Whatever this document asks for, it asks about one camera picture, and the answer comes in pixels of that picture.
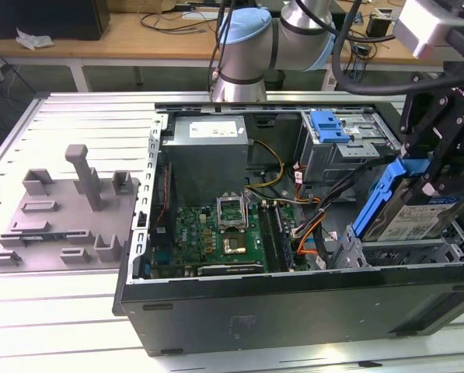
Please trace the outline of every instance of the gray power supply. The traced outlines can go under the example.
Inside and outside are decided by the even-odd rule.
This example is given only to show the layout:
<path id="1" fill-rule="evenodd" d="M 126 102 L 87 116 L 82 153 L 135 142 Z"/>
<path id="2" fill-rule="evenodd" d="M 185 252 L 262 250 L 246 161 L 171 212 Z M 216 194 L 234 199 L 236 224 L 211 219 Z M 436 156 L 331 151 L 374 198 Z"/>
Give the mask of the gray power supply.
<path id="1" fill-rule="evenodd" d="M 224 193 L 243 191 L 248 139 L 242 116 L 176 118 L 163 145 L 174 166 L 176 197 L 185 206 L 214 204 Z"/>

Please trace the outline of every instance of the motherboard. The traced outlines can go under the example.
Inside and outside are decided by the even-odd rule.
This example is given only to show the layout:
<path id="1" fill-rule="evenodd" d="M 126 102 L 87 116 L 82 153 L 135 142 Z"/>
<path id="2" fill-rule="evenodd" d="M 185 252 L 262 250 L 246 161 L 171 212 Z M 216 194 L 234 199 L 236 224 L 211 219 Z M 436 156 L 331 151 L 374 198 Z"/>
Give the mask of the motherboard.
<path id="1" fill-rule="evenodd" d="M 174 245 L 155 249 L 152 276 L 293 270 L 288 238 L 296 226 L 293 207 L 232 199 L 221 203 L 218 199 L 216 205 L 178 207 Z"/>

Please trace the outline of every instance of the floor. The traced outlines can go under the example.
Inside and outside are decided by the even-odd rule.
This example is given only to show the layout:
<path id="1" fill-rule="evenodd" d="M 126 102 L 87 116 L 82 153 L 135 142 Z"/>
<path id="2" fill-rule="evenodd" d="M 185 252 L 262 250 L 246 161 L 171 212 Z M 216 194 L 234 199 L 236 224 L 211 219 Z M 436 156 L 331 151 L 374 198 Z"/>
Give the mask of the floor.
<path id="1" fill-rule="evenodd" d="M 59 66 L 15 66 L 19 73 L 38 92 L 75 92 L 75 83 L 70 71 Z M 206 68 L 143 68 L 143 85 L 135 85 L 132 68 L 125 67 L 88 67 L 86 74 L 95 91 L 204 91 L 206 90 Z M 0 144 L 12 129 L 21 113 L 26 109 L 34 94 L 20 81 L 14 78 L 14 72 L 5 73 L 5 81 L 0 83 Z M 320 89 L 324 71 L 287 71 L 283 90 L 313 91 Z M 367 84 L 389 84 L 405 82 L 409 73 L 389 71 L 368 71 L 363 78 Z M 267 81 L 274 81 L 274 74 L 267 75 Z"/>

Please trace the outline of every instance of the sticker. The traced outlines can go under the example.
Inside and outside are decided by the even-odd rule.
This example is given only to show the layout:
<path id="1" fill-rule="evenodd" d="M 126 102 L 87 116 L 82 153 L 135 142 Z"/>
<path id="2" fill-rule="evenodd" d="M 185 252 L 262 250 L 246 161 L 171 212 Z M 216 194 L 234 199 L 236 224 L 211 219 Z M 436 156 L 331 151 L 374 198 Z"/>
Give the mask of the sticker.
<path id="1" fill-rule="evenodd" d="M 236 138 L 237 136 L 237 125 L 235 122 L 190 123 L 191 138 Z"/>
<path id="2" fill-rule="evenodd" d="M 455 206 L 457 198 L 432 199 L 429 204 L 421 206 L 403 206 L 394 217 L 378 241 L 405 241 L 422 239 L 439 222 L 439 215 Z"/>
<path id="3" fill-rule="evenodd" d="M 44 238 L 41 235 L 28 235 L 22 237 L 22 240 L 24 241 L 43 241 Z"/>
<path id="4" fill-rule="evenodd" d="M 332 237 L 333 241 L 338 241 L 339 240 L 339 235 L 337 234 L 337 231 L 333 232 L 328 232 L 329 236 Z"/>
<path id="5" fill-rule="evenodd" d="M 359 134 L 359 130 L 356 127 L 345 127 L 344 132 L 346 134 Z"/>
<path id="6" fill-rule="evenodd" d="M 325 260 L 319 256 L 316 257 L 316 265 L 320 268 L 320 270 L 324 270 L 326 268 Z"/>
<path id="7" fill-rule="evenodd" d="M 295 171 L 294 177 L 295 177 L 296 184 L 302 184 L 302 172 L 301 171 Z"/>
<path id="8" fill-rule="evenodd" d="M 347 123 L 353 122 L 366 122 L 364 118 L 361 117 L 346 117 L 346 118 L 338 118 L 340 121 L 345 121 Z"/>

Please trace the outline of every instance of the orange wire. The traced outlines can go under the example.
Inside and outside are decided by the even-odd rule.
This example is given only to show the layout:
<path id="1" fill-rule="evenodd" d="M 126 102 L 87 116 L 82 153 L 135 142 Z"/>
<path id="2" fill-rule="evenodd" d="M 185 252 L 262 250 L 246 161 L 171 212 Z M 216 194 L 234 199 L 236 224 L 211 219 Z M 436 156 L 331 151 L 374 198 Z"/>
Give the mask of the orange wire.
<path id="1" fill-rule="evenodd" d="M 309 198 L 302 198 L 299 195 L 299 190 L 301 189 L 301 184 L 298 184 L 297 187 L 295 188 L 295 199 L 298 200 L 299 202 L 309 202 Z M 319 198 L 314 197 L 312 199 L 313 202 L 319 203 Z"/>
<path id="2" fill-rule="evenodd" d="M 317 254 L 318 250 L 304 250 L 304 244 L 306 242 L 306 239 L 308 239 L 309 235 L 312 233 L 312 231 L 315 230 L 315 228 L 318 226 L 318 224 L 325 218 L 325 214 L 323 214 L 317 221 L 314 222 L 314 224 L 311 226 L 311 228 L 308 229 L 308 231 L 304 234 L 302 237 L 301 243 L 299 243 L 298 249 L 297 249 L 297 254 Z"/>

